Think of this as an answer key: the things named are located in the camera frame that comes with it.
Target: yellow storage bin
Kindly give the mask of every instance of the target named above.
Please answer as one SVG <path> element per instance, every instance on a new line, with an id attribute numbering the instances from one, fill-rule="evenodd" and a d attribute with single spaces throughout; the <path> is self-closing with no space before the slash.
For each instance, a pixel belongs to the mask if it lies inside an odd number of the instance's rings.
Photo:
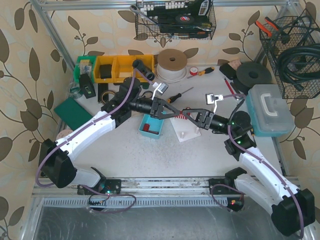
<path id="1" fill-rule="evenodd" d="M 115 55 L 115 56 L 97 56 L 94 69 L 94 82 L 98 84 L 121 84 L 125 78 L 132 77 L 134 60 L 142 60 L 144 65 L 155 73 L 155 58 L 153 55 Z M 111 78 L 100 78 L 100 66 L 112 64 Z M 148 83 L 139 73 L 135 76 L 141 83 Z"/>
<path id="2" fill-rule="evenodd" d="M 118 55 L 114 58 L 111 74 L 115 84 L 121 84 L 125 78 L 132 77 L 134 60 L 136 60 L 134 55 Z"/>
<path id="3" fill-rule="evenodd" d="M 93 69 L 94 82 L 98 84 L 111 84 L 114 82 L 114 77 L 111 70 L 111 78 L 100 78 L 100 66 L 111 64 L 114 66 L 114 60 L 116 56 L 97 56 L 95 60 L 95 65 Z"/>

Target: white cable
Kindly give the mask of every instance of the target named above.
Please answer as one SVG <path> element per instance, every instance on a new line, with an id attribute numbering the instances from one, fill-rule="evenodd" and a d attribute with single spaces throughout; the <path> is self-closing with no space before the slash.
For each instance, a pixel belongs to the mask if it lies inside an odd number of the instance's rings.
<path id="1" fill-rule="evenodd" d="M 156 67 L 156 75 L 157 77 L 167 84 L 176 84 L 180 82 L 187 75 L 187 68 L 184 67 L 179 71 L 170 71 L 164 69 L 160 66 L 160 64 Z"/>

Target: pliers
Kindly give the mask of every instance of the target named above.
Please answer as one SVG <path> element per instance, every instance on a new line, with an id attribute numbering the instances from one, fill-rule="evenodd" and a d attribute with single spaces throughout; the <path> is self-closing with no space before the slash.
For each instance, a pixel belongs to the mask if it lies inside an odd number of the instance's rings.
<path id="1" fill-rule="evenodd" d="M 267 24 L 269 24 L 272 28 L 274 28 L 276 31 L 279 31 L 280 27 L 274 22 L 272 21 L 269 17 L 265 17 L 264 20 L 267 22 Z M 263 31 L 264 33 L 266 33 L 266 35 L 268 36 L 268 38 L 272 37 L 272 33 L 264 26 L 262 25 L 258 20 L 255 21 L 255 25 L 261 29 L 261 31 Z M 287 44 L 288 42 L 290 42 L 290 36 L 288 33 L 281 31 L 280 32 L 280 39 L 281 39 L 281 43 L 282 44 Z"/>

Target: wire mesh basket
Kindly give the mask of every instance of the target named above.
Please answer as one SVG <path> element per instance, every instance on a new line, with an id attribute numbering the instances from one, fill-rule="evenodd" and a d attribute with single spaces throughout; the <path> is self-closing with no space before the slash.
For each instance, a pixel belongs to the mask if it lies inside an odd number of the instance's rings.
<path id="1" fill-rule="evenodd" d="M 305 9 L 301 16 L 284 16 L 274 22 L 279 26 L 279 30 L 275 30 L 271 25 L 265 24 L 264 27 L 271 32 L 272 36 L 268 36 L 264 31 L 259 29 L 259 36 L 262 47 L 270 62 L 275 79 L 279 86 L 280 93 L 284 99 L 312 99 L 320 94 L 320 79 L 313 79 L 305 82 L 299 82 L 297 78 L 296 84 L 289 83 L 281 74 L 278 65 L 278 57 L 284 51 L 296 46 L 309 46 L 315 44 L 314 34 L 308 34 L 308 28 L 318 28 L 318 25 L 310 17 L 309 12 Z M 290 71 L 297 75 L 308 73 L 316 73 L 320 71 L 320 59 L 311 56 L 297 56 L 287 65 Z"/>
<path id="2" fill-rule="evenodd" d="M 135 15 L 135 32 L 137 40 L 154 39 L 162 47 L 172 39 L 180 40 L 211 40 L 216 30 L 216 17 L 211 0 L 210 8 L 206 15 L 190 15 L 190 7 L 179 7 L 176 9 L 166 9 L 169 1 L 137 1 L 136 6 L 146 9 L 152 6 L 154 10 L 148 10 L 145 15 L 152 18 L 154 24 L 139 14 Z"/>

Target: plastic storage box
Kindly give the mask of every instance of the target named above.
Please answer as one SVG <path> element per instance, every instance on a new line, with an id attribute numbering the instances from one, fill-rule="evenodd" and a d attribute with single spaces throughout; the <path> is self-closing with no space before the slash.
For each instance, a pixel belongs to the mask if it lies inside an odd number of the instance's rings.
<path id="1" fill-rule="evenodd" d="M 275 84 L 257 84 L 246 97 L 254 134 L 258 137 L 279 137 L 295 127 L 287 103 Z"/>
<path id="2" fill-rule="evenodd" d="M 150 125 L 150 128 L 149 128 L 150 131 L 158 132 L 159 134 L 154 134 L 151 132 L 143 131 L 145 124 Z M 148 114 L 145 114 L 142 118 L 142 122 L 139 127 L 139 132 L 141 133 L 142 136 L 152 138 L 152 139 L 159 139 L 163 124 L 164 124 L 163 119 L 159 120 L 159 119 L 150 117 L 150 115 L 148 115 Z"/>

